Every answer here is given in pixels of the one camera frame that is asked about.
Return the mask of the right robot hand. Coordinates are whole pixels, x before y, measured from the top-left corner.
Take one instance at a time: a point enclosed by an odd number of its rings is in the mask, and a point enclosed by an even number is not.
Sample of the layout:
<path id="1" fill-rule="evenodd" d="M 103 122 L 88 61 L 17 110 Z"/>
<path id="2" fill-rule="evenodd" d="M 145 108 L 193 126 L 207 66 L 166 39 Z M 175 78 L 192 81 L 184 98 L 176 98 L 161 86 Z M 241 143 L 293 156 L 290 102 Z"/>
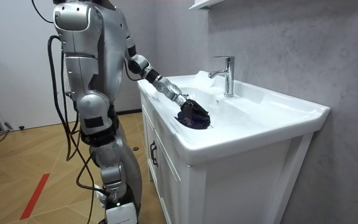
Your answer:
<path id="1" fill-rule="evenodd" d="M 98 224 L 138 224 L 139 211 L 133 196 L 133 191 L 127 187 L 126 194 L 117 202 L 106 198 L 100 192 L 96 192 L 101 206 L 105 209 L 105 216 Z"/>

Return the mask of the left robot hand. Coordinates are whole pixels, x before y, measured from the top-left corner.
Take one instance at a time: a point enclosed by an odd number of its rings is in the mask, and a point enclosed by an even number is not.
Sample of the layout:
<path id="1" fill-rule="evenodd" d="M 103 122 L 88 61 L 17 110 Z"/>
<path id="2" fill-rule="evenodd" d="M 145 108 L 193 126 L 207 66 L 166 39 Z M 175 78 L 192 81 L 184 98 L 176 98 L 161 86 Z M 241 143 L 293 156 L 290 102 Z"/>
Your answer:
<path id="1" fill-rule="evenodd" d="M 178 114 L 178 118 L 187 123 L 190 122 L 207 123 L 211 121 L 209 117 L 209 112 L 206 111 L 195 100 L 186 100 L 184 104 L 180 107 L 180 109 L 181 111 Z"/>

